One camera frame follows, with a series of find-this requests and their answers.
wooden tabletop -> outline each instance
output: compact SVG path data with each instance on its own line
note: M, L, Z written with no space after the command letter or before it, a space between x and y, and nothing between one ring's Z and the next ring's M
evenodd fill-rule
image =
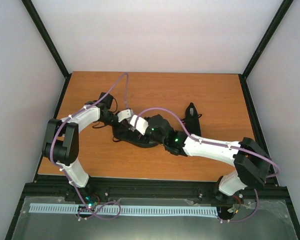
M86 72L72 74L58 119L97 100L107 92L121 72ZM124 110L125 79L112 90L118 110ZM253 132L236 74L201 73L129 73L127 100L135 113L151 107L163 107L185 117L190 102L199 114L204 138L241 141L253 138ZM174 129L181 126L166 112L149 111L146 116L161 114ZM223 162L203 157L175 156L161 145L138 148L127 142L114 143L112 128L86 127L79 135L79 161L93 177L138 178L159 180L216 181L233 171ZM38 170L42 175L60 175L59 169L44 158Z

black bracket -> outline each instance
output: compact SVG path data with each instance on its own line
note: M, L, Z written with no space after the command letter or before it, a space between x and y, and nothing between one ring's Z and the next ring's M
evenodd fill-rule
M255 152L268 159L270 156L251 138L245 137L239 143L242 148ZM245 185L250 188L263 188L270 169L270 163L256 156L239 151L234 156L234 166L238 176Z
M62 121L55 118L50 119L47 124L42 146L42 155L49 160L51 145L61 124ZM79 154L79 125L75 122L66 123L61 130L59 137L62 137L63 135L63 141L57 139L55 142L53 160L69 166L77 159Z

white cable tray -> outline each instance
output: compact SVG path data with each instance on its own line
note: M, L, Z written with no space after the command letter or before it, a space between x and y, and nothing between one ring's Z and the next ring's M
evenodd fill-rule
M77 214L84 206L79 204L52 204L52 203L30 203L29 213L45 214ZM119 212L117 205L107 205L103 207L98 215L115 216ZM91 215L88 210L83 210L80 214ZM133 217L208 217L216 218L217 208L214 206L129 206L122 205L120 216Z

black electronic component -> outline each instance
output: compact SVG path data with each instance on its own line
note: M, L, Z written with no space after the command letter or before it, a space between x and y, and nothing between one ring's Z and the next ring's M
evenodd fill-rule
M42 146L42 155L48 159L50 159L52 141L61 124L62 121L55 118L50 119L47 124ZM69 166L77 159L79 154L79 125L75 122L66 123L59 137L63 134L63 141L57 139L55 142L53 160Z
M140 148L153 148L158 145L158 143L151 140L149 136L142 135L138 131L130 130L128 123L127 125L124 125L124 122L125 120L122 121L122 124L112 127L114 138L128 142Z

cable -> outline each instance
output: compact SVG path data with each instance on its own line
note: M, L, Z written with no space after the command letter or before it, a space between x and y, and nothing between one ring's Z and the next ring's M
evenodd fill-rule
M259 209L259 197L258 197L258 192L256 189L253 189L254 190L254 193L255 193L255 202L256 202L256 206L255 206L255 209L253 210L253 212L246 216L245 218L242 218L242 219L239 219L239 220L229 220L228 222L229 223L240 223L240 222L243 222L245 220L248 220L249 218L251 218L252 216L254 216L256 214L256 212L258 211ZM224 220L224 219L221 219L219 216L217 217L221 222L222 221L227 221L227 220Z
M116 219L117 217L119 217L119 215L120 215L120 213L121 213L121 205L120 205L117 201L115 201L115 200L114 200L114 201L108 201L108 202L106 202L106 203L103 204L101 207L99 207L99 209L98 209L97 211L92 211L90 208L88 208L88 210L91 210L91 212L93 212L94 214L97 214L97 213L99 213L99 212L101 211L102 208L104 208L105 206L107 206L107 205L109 205L109 204L118 205L118 207L119 207L119 212L118 212L118 214L115 215L115 216L113 216L113 217L109 217L109 218L107 218L107 217L101 217L101 216L97 216L97 217L98 217L99 219L101 219L101 220L106 220L106 221ZM82 208L80 211L78 211L78 214L77 214L77 216L78 216L78 221L80 221L80 219L83 218L83 217L80 216L80 213L81 213L82 211L84 211L84 210L85 210L85 208ZM85 220L88 220L88 219L90 219L90 218L92 218L92 217L94 217L94 215L90 215L90 216L88 216L88 217L84 217L84 219L85 219Z
M202 117L202 114L200 113L200 114L198 114L196 116L191 116L191 117L188 116L188 117L182 118L181 122L184 124L184 123L186 123L187 120L192 120L193 118L198 118L199 119L201 117Z
M57 166L58 168L60 168L62 170L62 172L64 173L64 175L66 176L66 178L68 179L69 183L72 183L73 180L71 179L71 177L68 175L68 173L65 171L64 168L61 168L58 164L56 164L54 162L54 156L53 156L53 152L54 152L54 148L55 148L55 145L56 145L56 141L57 141L57 138L58 136L60 135L61 133L61 130L64 128L64 126L67 124L68 121L70 121L70 119L72 119L72 117L75 117L76 115L88 110L88 109L91 109L93 108L95 105L97 105L98 103L100 103L110 92L111 90L118 84L118 82L124 77L126 76L126 84L125 84L125 93L124 93L124 104L125 104L125 107L128 108L128 102L127 102L127 88L128 88L128 81L129 81L129 75L127 72L123 73L121 76L119 76L119 78L114 82L114 84L110 87L110 89L98 100L96 101L95 103L93 103L92 105L88 106L88 107L83 107L81 108L80 110L76 111L74 114L72 115L69 115L69 117L67 117L63 123L60 125L60 127L58 128L58 130L56 131L55 135L54 135L54 138L52 140L52 143L51 143L51 148L50 148L50 162ZM80 198L81 202L83 203L83 205L85 206L85 208L92 214L92 216L95 216L99 219L103 219L103 220L112 220L112 219L115 219L117 216L115 217L112 217L112 218L103 218L103 217L100 217L98 216L96 213L94 213L89 207L88 205L86 204L85 200L83 199L83 197L81 196L81 193L78 189L78 187L76 186L76 184L73 184L73 187L76 191L76 193L78 194L78 197ZM119 213L118 215L121 213L121 206L120 204L118 204L119 206Z
M235 211L234 214L233 214L233 216L235 216L235 215L237 214L237 212L239 211L240 207L241 207L241 200L240 200L240 198L238 198L238 197L235 196L235 195L232 195L232 197L233 197L234 199L236 199L236 200L239 202L239 207L236 209L236 211Z
M174 117L178 120L178 122L180 123L180 125L181 125L181 127L183 128L185 134L187 134L187 136L188 136L190 139L192 139L192 140L194 140L194 141L196 141L196 142L199 142L199 143L202 143L202 144L209 144L209 145L213 145L213 146L218 146L218 147L223 147L223 148L236 149L236 150L245 152L245 153L247 153L247 154L251 154L251 155L253 155L253 156L257 157L257 158L260 158L260 159L266 161L267 163L270 163L271 165L273 165L273 166L276 168L277 172L268 175L267 178L271 178L271 177L277 176L277 175L281 172L281 168L280 168L275 162L271 161L270 159L268 159L268 158L266 158L266 157L264 157L264 156L262 156L262 155L260 155L260 154L258 154L258 153L256 153L256 152L254 152L254 151L250 151L250 150L247 150L247 149L238 147L238 146L228 146L227 144L224 144L224 143L217 143L217 142L212 142L212 141L202 140L202 139L199 139L199 138L196 138L196 137L191 136L191 134L188 132L188 130L186 129L186 127L183 125L183 123L182 123L182 121L180 120L180 118L179 118L175 113L173 113L172 111L170 111L170 110L168 110L168 109L166 109L166 108L163 108L163 107L150 107L150 108L145 109L145 110L143 110L142 112L140 112L140 113L138 114L138 116L136 117L136 119L135 119L134 128L137 127L137 121L138 121L139 117L140 117L142 114L144 114L144 113L146 113L146 112L148 112L148 111L151 111L151 110L161 110L161 111L165 111L165 112L171 114L172 116L174 116Z
M114 110L114 111L110 111L110 110L109 110L110 113L114 113L114 112L116 112L116 111L118 110L118 102L117 102L117 100L116 100L115 97L113 97L113 99L114 99L114 101L115 101L115 110Z

